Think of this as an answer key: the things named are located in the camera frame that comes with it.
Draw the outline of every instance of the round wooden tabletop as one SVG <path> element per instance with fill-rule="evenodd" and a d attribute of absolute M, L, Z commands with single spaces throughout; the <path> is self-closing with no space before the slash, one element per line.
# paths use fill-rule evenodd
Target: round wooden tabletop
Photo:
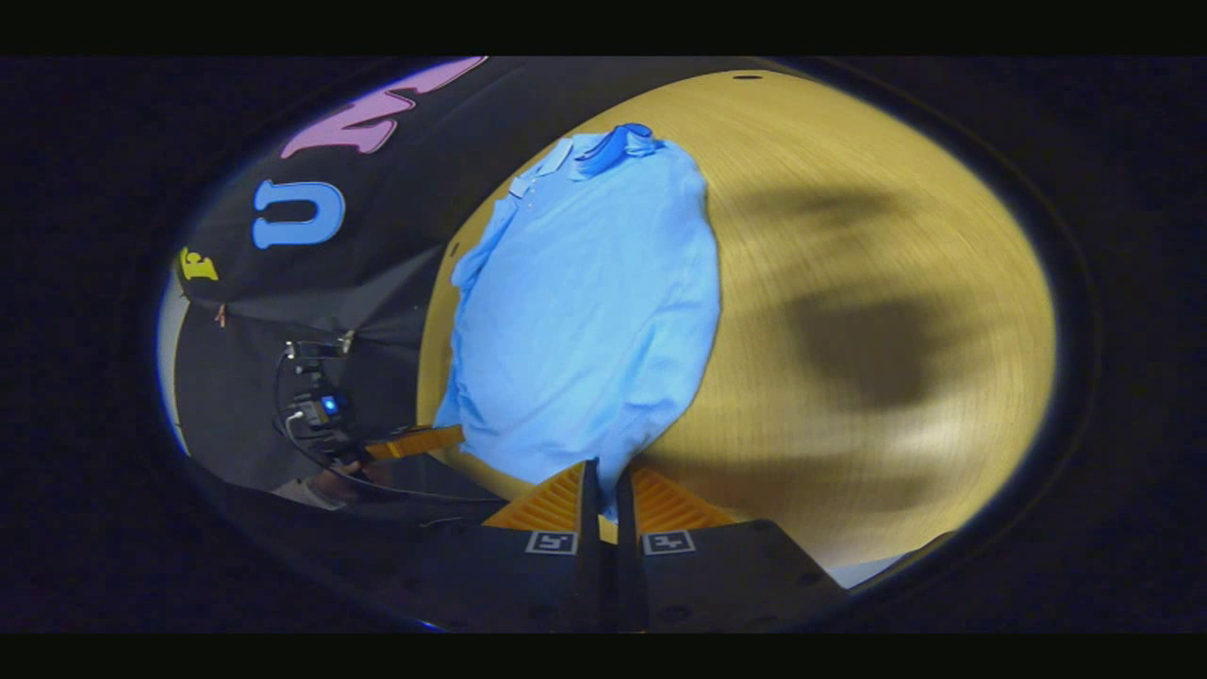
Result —
<path fill-rule="evenodd" d="M 562 136 L 626 122 L 699 164 L 722 286 L 700 391 L 640 460 L 740 517 L 777 522 L 826 568 L 917 549 L 969 520 L 1026 455 L 1054 381 L 1046 279 L 1008 207 L 891 115 L 770 71 L 635 96 L 550 137 L 515 174 Z M 449 274 L 511 178 L 449 242 L 419 422 L 448 380 Z M 439 457 L 507 498 L 532 487 L 456 451 Z"/>

